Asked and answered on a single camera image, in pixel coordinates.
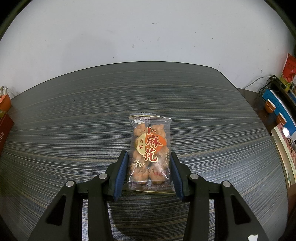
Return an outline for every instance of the transparent plastic wrapper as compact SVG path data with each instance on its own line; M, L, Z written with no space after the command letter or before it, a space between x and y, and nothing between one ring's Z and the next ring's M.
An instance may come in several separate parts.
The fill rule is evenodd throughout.
M170 124L172 119L133 113L134 127L129 155L129 190L173 193L170 179Z

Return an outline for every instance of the table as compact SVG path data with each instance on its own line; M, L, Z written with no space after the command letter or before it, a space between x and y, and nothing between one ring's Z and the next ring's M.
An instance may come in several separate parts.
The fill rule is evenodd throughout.
M208 181L232 182L270 241L284 231L287 191L275 147L251 106L213 68L173 62L98 66L39 84L12 105L15 124L0 158L0 214L20 241L66 181L90 180L129 150L128 117L137 111L172 118L171 149L180 161ZM122 194L109 204L113 236L182 240L188 208L174 195ZM213 240L213 202L210 209Z

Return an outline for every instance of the blue gripper pad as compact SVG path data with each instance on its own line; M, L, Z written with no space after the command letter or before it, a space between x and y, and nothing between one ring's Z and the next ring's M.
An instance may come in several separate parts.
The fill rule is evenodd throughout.
M128 167L128 152L121 151L116 163L108 166L106 173L109 175L108 196L112 197L112 201L117 201L121 195L124 178Z
M170 153L171 177L175 187L175 192L181 201L185 201L190 196L188 176L191 171L185 164L180 163L175 152Z

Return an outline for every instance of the red box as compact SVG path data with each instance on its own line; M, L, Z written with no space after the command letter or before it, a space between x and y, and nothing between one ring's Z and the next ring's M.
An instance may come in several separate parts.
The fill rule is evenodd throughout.
M2 152L5 140L8 136L8 133L13 125L12 119L7 113L4 113L0 120L0 154Z

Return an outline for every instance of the triangular cutout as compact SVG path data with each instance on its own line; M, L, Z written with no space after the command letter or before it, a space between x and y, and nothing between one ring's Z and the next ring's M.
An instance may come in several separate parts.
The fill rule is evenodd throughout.
M64 209L66 204L66 196L62 196L48 218L46 219L46 223L61 226L63 222Z
M251 221L250 217L234 195L231 195L231 204L235 224L239 225L243 223L249 223Z

